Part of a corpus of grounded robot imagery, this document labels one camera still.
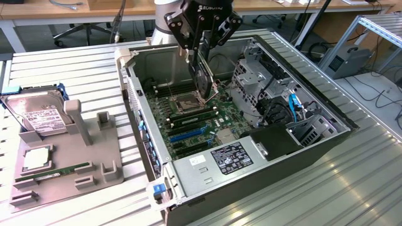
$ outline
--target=electronic device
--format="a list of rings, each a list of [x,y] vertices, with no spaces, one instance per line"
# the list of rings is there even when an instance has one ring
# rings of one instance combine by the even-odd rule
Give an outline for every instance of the electronic device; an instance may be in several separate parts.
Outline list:
[[[24,131],[37,131],[42,136],[65,133],[66,125],[74,123],[63,111],[65,100],[69,96],[63,84],[23,89],[7,87],[0,95]]]
[[[199,54],[218,91],[207,98],[175,44],[122,52],[147,192],[167,225],[195,221],[310,166],[358,128],[260,36]]]
[[[328,50],[320,62],[325,61],[325,58],[333,49],[334,48],[330,48]],[[369,49],[361,48],[358,45],[345,45],[341,47],[337,56],[325,72],[333,79],[342,79],[357,75],[370,57],[372,52]]]

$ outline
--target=pcie slot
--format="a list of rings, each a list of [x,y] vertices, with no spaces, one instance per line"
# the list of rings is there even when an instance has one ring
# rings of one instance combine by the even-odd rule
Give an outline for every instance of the pcie slot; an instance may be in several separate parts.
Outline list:
[[[178,142],[178,141],[181,141],[181,140],[185,140],[185,139],[187,139],[187,138],[190,138],[190,137],[195,137],[195,136],[198,136],[198,135],[202,135],[202,134],[205,133],[206,129],[207,129],[207,126],[209,126],[209,125],[206,125],[203,128],[197,129],[195,131],[191,131],[191,132],[189,132],[189,133],[185,133],[185,134],[182,134],[182,135],[178,135],[178,136],[173,137],[173,138],[170,139],[170,142],[174,143],[174,142]]]
[[[189,152],[199,151],[202,148],[207,147],[209,145],[210,145],[209,141],[201,142],[197,145],[193,145],[190,147],[185,147],[185,148],[177,150],[177,155],[182,155],[182,154],[186,154]]]
[[[185,126],[182,128],[174,129],[173,131],[169,132],[169,136],[174,136],[174,135],[177,135],[179,133],[185,133],[185,132],[187,132],[187,131],[190,131],[193,129],[197,129],[199,127],[201,127],[199,124],[193,124],[193,125]]]

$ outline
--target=sticker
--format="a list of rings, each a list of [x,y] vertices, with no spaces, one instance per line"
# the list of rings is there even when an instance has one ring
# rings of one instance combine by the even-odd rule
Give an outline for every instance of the sticker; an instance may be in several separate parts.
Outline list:
[[[199,155],[190,159],[191,166],[195,166],[197,164],[201,164],[205,161],[206,161],[206,157],[203,155]]]
[[[66,128],[58,109],[24,112],[23,116],[39,133]]]
[[[254,164],[241,142],[211,151],[211,154],[225,175]]]

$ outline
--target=aluminum extrusion table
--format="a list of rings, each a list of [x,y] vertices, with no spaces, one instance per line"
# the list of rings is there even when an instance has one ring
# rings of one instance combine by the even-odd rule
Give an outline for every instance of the aluminum extrusion table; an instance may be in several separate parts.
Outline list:
[[[318,162],[266,189],[195,221],[191,225],[397,225],[402,222],[402,147],[356,99],[277,34],[258,34],[278,50],[361,129]],[[150,209],[146,173],[123,99],[118,91],[114,50],[145,42],[15,54],[6,64],[6,84],[31,86],[62,80],[83,101],[83,117],[109,110],[118,118],[126,182],[35,209],[7,211],[18,126],[0,111],[0,224],[2,225],[162,225]]]

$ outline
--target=blue ram slot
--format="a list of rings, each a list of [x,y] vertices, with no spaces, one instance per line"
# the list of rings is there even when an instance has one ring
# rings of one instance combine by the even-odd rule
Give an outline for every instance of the blue ram slot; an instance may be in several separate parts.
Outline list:
[[[207,129],[207,126],[205,126],[205,127],[201,128],[201,129],[197,129],[197,130],[193,131],[193,132],[189,132],[189,133],[186,133],[186,134],[178,135],[178,136],[175,136],[175,137],[173,137],[173,138],[170,139],[170,142],[174,143],[174,142],[181,141],[181,140],[185,140],[185,139],[187,139],[187,138],[190,138],[190,137],[198,136],[198,135],[201,135],[201,134],[205,133],[206,129]]]

